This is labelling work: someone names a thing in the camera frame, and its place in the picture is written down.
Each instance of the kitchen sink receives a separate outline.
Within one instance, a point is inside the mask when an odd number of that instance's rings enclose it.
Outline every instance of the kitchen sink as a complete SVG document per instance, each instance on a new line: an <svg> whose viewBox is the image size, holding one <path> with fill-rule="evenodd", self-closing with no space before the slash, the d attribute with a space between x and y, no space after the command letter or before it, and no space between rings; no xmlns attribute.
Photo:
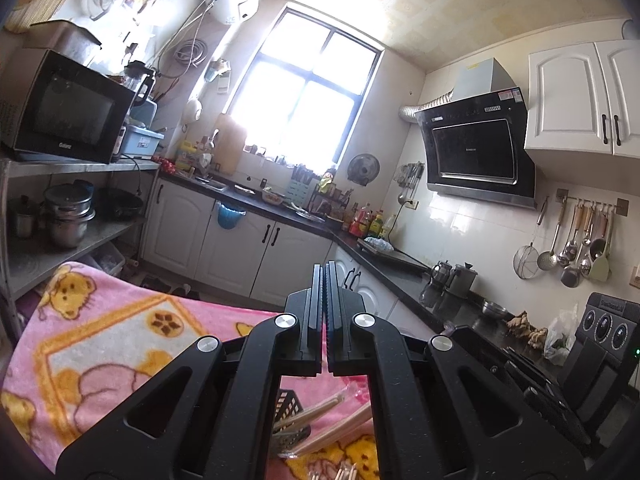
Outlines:
<svg viewBox="0 0 640 480"><path fill-rule="evenodd" d="M218 182L217 180L206 180L204 178L196 177L196 181L198 181L201 184L204 184L204 186L209 187L219 193L222 193L227 189L229 189L229 186L227 184L223 184L222 182Z"/></svg>

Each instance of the stove knob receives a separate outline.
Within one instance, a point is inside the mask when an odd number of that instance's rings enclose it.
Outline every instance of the stove knob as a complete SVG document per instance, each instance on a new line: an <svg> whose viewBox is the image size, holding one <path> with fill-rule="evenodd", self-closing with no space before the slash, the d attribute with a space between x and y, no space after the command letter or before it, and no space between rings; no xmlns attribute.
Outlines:
<svg viewBox="0 0 640 480"><path fill-rule="evenodd" d="M614 350L620 350L622 348L622 345L626 341L627 333L628 329L626 324L622 324L616 329L611 340L611 346L613 346Z"/></svg>
<svg viewBox="0 0 640 480"><path fill-rule="evenodd" d="M582 324L582 328L588 332L593 326L594 321L596 321L596 313L593 310L590 310L590 312L584 318L584 323Z"/></svg>
<svg viewBox="0 0 640 480"><path fill-rule="evenodd" d="M596 327L596 341L598 343L602 343L609 335L609 330L611 330L611 316L609 314L605 314L600 318L598 325Z"/></svg>

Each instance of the wooden chopstick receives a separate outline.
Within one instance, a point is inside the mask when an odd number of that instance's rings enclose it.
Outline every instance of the wooden chopstick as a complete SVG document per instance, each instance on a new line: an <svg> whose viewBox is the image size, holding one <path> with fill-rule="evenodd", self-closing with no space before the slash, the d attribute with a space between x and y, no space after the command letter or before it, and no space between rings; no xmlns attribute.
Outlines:
<svg viewBox="0 0 640 480"><path fill-rule="evenodd" d="M340 404L343 400L344 393L339 392L334 396L319 402L315 406L312 406L308 410L303 410L296 415L288 416L287 418L282 418L281 420L276 421L273 425L273 431L278 431L285 426L287 427L287 431L295 431L306 425L308 422L324 415L330 409Z"/></svg>
<svg viewBox="0 0 640 480"><path fill-rule="evenodd" d="M347 418L337 422L312 439L300 442L300 444L287 453L294 456L313 453L344 437L351 431L355 430L359 425L367 422L372 416L371 403L367 402L359 407L355 412L351 413Z"/></svg>

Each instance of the pink blanket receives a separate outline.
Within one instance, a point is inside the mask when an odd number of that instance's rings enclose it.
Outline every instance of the pink blanket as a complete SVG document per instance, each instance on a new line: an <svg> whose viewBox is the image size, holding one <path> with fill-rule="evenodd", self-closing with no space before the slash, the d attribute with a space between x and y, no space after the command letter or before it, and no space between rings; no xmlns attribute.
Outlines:
<svg viewBox="0 0 640 480"><path fill-rule="evenodd" d="M60 266L12 356L1 401L21 435L51 469L62 450L202 335L229 340L273 312L176 298L80 263ZM344 402L312 424L312 436L369 400L366 378L283 378L302 406L348 386ZM340 465L377 478L370 423L332 446L270 461L267 478L333 480Z"/></svg>

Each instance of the cutting board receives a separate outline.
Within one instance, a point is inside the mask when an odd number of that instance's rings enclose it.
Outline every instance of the cutting board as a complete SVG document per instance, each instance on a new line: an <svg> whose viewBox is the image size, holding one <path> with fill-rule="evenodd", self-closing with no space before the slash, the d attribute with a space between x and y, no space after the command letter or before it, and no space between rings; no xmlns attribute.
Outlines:
<svg viewBox="0 0 640 480"><path fill-rule="evenodd" d="M213 162L220 165L220 173L232 175L240 162L247 130L227 114L218 116L214 130L218 132L213 139Z"/></svg>

